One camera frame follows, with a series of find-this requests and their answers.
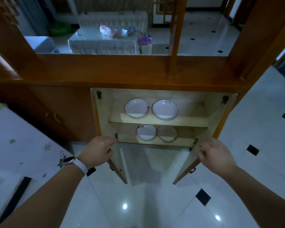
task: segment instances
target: wooden shelf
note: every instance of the wooden shelf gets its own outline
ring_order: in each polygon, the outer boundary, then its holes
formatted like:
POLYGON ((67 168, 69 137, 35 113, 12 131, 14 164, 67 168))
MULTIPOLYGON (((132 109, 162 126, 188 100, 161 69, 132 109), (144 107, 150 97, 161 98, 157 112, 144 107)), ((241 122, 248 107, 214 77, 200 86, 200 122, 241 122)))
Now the wooden shelf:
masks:
POLYGON ((123 99, 115 99, 109 117, 109 122, 191 127, 209 126, 208 118, 206 117, 205 107, 202 103, 179 100, 173 101, 173 103, 175 103, 178 108, 177 116, 169 120, 162 120, 156 117, 152 111, 153 104, 160 99, 145 100, 149 103, 150 106, 149 113, 142 118, 134 119, 125 113, 125 105, 128 101, 123 99))
POLYGON ((177 131, 177 138, 174 142, 167 143, 162 141, 157 135, 151 141, 141 140, 136 130, 140 124, 134 123, 110 123, 115 131, 118 133, 118 142, 125 143, 138 143, 149 145, 162 145, 162 146, 179 146, 179 147, 193 147, 195 138, 202 133, 206 128, 201 127, 175 127, 177 131))

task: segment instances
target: open cabinet door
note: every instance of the open cabinet door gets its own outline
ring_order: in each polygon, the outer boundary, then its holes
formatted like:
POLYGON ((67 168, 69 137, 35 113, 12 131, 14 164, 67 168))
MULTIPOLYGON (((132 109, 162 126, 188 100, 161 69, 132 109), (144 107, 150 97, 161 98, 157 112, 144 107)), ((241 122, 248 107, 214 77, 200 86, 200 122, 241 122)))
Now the open cabinet door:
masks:
POLYGON ((222 104, 222 106, 214 111, 215 108, 214 105, 209 105, 210 111, 213 111, 211 115, 209 115, 209 126, 208 128, 197 137, 197 143, 194 145, 192 150, 190 151, 186 161, 182 165, 178 175, 176 176, 173 184, 177 184, 183 177, 186 176, 191 170, 193 170, 199 163, 200 160, 198 159, 198 152, 200 150, 200 144, 210 138, 218 138, 221 130, 223 129, 223 126, 228 118, 228 115, 230 111, 233 108, 233 105, 235 103, 237 94, 231 94, 228 101, 225 104, 222 104))
MULTIPOLYGON (((96 136, 107 136, 114 138, 117 131, 109 123, 109 116, 113 106, 113 93, 111 89, 91 88, 91 99, 95 123, 96 136)), ((121 152, 117 144, 112 145, 113 156, 109 159, 108 164, 121 180, 127 184, 127 177, 122 163, 121 152)))

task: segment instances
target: hand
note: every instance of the hand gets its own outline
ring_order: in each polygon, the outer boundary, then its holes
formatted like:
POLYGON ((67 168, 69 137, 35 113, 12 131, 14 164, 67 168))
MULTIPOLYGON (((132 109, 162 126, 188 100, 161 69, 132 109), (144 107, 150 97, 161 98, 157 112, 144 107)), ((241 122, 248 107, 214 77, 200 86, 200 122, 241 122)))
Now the hand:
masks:
POLYGON ((77 157, 88 169, 100 166, 113 155, 110 145, 116 143, 116 139, 97 136, 93 138, 77 157))
POLYGON ((202 164, 220 177, 237 167, 229 149, 219 140, 210 138, 201 144, 198 158, 202 164))

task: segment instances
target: white bowl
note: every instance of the white bowl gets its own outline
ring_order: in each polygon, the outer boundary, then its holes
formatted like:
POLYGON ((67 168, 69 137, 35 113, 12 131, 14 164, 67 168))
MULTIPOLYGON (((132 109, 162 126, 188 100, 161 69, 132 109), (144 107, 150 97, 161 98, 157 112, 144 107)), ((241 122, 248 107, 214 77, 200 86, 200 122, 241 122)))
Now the white bowl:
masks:
POLYGON ((140 125, 136 134, 141 140, 150 141, 156 136, 156 128, 152 125, 140 125))
POLYGON ((143 99, 133 99, 125 105, 125 112, 132 118, 141 118, 150 110, 149 103, 143 99))
POLYGON ((173 126, 160 126, 157 129, 157 135, 164 142, 174 142, 177 138, 177 132, 173 126))
POLYGON ((176 105, 168 100, 159 100, 152 107, 153 113, 160 119, 171 119, 177 115, 176 105))

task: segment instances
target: table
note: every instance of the table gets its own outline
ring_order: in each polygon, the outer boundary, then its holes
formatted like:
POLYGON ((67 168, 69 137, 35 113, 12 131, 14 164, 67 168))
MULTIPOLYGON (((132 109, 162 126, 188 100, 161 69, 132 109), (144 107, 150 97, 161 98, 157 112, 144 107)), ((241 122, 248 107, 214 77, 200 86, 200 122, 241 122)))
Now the table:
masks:
POLYGON ((140 31, 130 37, 103 35, 97 27, 82 27, 69 40, 69 48, 74 54, 139 54, 140 31))

